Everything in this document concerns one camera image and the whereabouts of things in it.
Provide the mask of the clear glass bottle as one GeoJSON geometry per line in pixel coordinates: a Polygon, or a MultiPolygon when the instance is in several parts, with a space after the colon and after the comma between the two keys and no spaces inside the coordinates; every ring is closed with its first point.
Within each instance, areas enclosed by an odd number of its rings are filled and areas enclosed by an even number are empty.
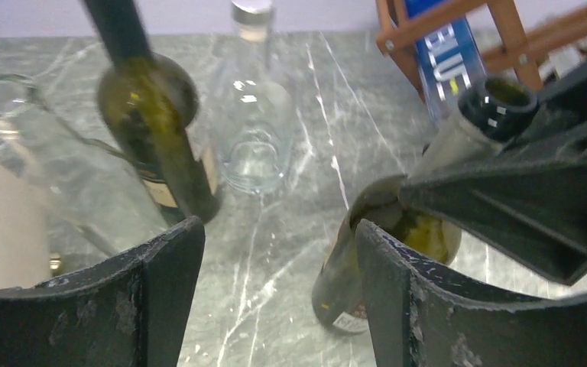
{"type": "Polygon", "coordinates": [[[52,110],[31,78],[0,74],[0,142],[23,164],[41,204],[108,256],[167,229],[135,169],[52,110]]]}

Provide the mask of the dark green labelled wine bottle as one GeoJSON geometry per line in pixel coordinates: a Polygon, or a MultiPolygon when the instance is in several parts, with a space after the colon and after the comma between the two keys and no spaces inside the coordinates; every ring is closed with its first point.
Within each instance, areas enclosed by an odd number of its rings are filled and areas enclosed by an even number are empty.
{"type": "MultiPolygon", "coordinates": [[[[459,94],[457,106],[408,176],[499,154],[525,131],[538,108],[537,94],[524,84],[505,76],[482,77],[459,94]]],[[[315,316],[328,330],[348,335],[368,330],[355,244],[361,220],[438,262],[448,265],[455,258],[461,229],[401,202],[399,186],[405,179],[407,175],[396,174],[369,184],[342,221],[311,294],[315,316]]]]}

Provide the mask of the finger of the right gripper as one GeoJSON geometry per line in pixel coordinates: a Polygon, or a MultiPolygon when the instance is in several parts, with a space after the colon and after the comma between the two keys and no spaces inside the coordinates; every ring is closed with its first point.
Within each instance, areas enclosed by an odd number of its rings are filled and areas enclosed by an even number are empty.
{"type": "Polygon", "coordinates": [[[403,181],[399,200],[442,217],[549,281],[587,274],[587,61],[534,92],[487,75],[403,181]]]}

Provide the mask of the clear bottle silver cap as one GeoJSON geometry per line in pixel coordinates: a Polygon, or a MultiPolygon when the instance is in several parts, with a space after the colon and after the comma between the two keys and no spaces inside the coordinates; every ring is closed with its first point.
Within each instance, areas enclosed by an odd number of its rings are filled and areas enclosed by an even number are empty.
{"type": "Polygon", "coordinates": [[[296,85],[273,53],[273,2],[233,1],[231,16],[235,35],[209,84],[212,144],[230,187],[266,193],[289,168],[296,85]]]}

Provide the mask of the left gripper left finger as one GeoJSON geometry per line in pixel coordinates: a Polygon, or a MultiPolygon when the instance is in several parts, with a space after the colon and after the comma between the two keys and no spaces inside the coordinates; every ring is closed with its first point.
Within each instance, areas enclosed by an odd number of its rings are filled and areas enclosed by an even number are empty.
{"type": "Polygon", "coordinates": [[[175,366],[206,236],[192,216],[89,268],[0,290],[0,366],[175,366]]]}

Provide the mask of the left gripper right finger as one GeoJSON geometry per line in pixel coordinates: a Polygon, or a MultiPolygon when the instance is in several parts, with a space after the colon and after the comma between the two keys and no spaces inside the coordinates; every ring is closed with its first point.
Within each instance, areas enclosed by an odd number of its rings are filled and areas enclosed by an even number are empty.
{"type": "Polygon", "coordinates": [[[587,293],[507,291],[405,246],[368,220],[358,264],[379,366],[587,366],[587,293]]]}

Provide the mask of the blue square bottle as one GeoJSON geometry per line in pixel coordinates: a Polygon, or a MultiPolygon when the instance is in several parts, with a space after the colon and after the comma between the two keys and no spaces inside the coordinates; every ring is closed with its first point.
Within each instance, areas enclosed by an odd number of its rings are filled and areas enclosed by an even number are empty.
{"type": "Polygon", "coordinates": [[[465,16],[425,34],[415,47],[424,101],[439,127],[458,107],[459,94],[487,70],[465,16]]]}

